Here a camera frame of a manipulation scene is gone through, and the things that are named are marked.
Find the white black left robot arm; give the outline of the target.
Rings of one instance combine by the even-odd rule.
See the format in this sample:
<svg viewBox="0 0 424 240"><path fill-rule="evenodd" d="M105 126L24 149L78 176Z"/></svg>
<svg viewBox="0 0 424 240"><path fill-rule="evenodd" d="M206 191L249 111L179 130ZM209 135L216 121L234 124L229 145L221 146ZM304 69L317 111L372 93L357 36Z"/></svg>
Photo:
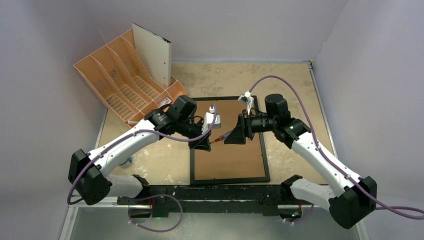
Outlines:
<svg viewBox="0 0 424 240"><path fill-rule="evenodd" d="M172 104L151 110L133 128L88 153L82 149L71 156L68 180L72 184L67 204L74 191L87 205L95 205L107 196L129 197L138 205L146 203L149 191L147 182L139 176L112 178L111 172L133 154L163 138L186 142L189 149L211 151L209 137L214 125L219 125L215 104L199 122L194 122L197 103L186 95L180 95Z"/></svg>

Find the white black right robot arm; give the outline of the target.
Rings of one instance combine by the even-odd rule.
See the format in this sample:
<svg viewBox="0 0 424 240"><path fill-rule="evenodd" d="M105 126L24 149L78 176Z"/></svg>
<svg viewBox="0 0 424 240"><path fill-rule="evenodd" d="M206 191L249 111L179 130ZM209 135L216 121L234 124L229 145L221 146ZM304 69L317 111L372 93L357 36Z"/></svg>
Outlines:
<svg viewBox="0 0 424 240"><path fill-rule="evenodd" d="M281 183L280 196L288 204L307 201L327 210L342 228L350 229L376 209L371 197L377 196L377 183L361 177L341 163L314 138L313 131L302 120L294 118L286 99L274 93L265 97L266 112L252 113L249 91L238 97L246 105L237 116L235 128L225 137L225 144L244 145L256 133L272 132L275 138L303 157L327 182L319 185L294 175Z"/></svg>

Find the black sunflower photo frame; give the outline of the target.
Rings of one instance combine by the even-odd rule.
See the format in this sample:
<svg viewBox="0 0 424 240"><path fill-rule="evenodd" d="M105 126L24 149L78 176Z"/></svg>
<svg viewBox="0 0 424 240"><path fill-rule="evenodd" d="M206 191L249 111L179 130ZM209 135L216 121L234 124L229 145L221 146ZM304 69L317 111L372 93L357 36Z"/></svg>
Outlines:
<svg viewBox="0 0 424 240"><path fill-rule="evenodd" d="M223 185L269 183L270 171L264 136L255 134L246 144L215 142L221 135L233 130L238 114L246 106L236 96L196 97L196 115L208 112L212 104L217 106L221 127L211 131L211 150L190 151L190 184Z"/></svg>

